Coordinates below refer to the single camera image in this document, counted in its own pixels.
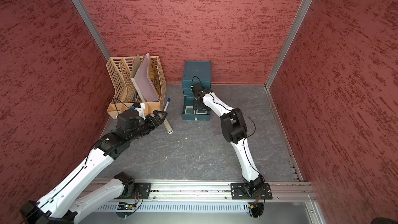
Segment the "teal three-drawer cabinet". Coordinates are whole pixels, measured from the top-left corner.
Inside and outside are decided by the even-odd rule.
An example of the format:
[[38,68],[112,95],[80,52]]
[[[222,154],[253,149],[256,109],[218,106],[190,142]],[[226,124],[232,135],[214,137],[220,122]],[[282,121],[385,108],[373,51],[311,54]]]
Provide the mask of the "teal three-drawer cabinet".
[[210,111],[208,111],[207,115],[184,114],[186,106],[194,107],[194,94],[191,91],[191,86],[196,83],[201,83],[204,88],[211,87],[211,62],[186,61],[181,81],[184,96],[182,119],[188,121],[209,121]]

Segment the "small wooden frame box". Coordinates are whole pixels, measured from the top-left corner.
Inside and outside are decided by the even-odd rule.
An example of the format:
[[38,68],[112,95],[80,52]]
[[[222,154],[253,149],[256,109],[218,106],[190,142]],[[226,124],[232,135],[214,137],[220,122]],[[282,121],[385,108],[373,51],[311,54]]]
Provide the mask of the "small wooden frame box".
[[196,109],[195,110],[195,114],[196,115],[207,115],[208,114],[208,110]]
[[186,106],[185,110],[184,110],[184,114],[186,114],[186,115],[195,114],[195,110],[194,110],[193,106]]

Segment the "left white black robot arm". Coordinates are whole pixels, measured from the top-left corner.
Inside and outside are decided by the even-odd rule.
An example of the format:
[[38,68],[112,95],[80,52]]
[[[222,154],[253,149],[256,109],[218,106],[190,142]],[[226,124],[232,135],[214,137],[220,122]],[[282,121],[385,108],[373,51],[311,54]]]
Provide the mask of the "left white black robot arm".
[[77,224],[112,199],[143,201],[134,178],[119,173],[101,188],[81,197],[86,187],[113,163],[130,144],[160,126],[167,112],[153,111],[141,117],[137,109],[128,109],[117,117],[116,129],[102,136],[83,162],[53,190],[38,201],[28,201],[21,209],[24,224]]

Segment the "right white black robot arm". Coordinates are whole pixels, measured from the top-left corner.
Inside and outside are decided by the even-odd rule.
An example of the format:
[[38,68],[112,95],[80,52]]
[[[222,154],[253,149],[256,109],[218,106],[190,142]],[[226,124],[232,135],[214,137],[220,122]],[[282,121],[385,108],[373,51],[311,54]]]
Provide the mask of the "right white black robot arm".
[[265,181],[255,166],[248,147],[249,135],[244,113],[239,108],[228,106],[210,88],[204,88],[201,83],[193,84],[191,91],[194,94],[195,110],[213,111],[220,118],[222,134],[232,145],[240,163],[244,194],[250,198],[261,195]]

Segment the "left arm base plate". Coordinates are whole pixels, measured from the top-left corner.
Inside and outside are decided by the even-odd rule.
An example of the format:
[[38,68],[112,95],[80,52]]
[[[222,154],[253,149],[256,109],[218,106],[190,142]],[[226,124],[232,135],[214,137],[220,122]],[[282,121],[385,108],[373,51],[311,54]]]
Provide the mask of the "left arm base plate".
[[149,199],[149,194],[151,192],[152,183],[134,183],[133,187],[133,199],[140,198],[141,200]]

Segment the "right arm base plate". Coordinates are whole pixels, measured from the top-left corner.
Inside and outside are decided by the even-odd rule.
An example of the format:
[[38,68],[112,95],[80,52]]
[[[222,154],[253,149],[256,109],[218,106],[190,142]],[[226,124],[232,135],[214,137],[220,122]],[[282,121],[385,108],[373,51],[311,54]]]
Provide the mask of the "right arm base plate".
[[268,183],[265,183],[261,189],[249,193],[248,187],[244,183],[231,183],[231,197],[233,200],[272,200],[273,195],[271,187]]

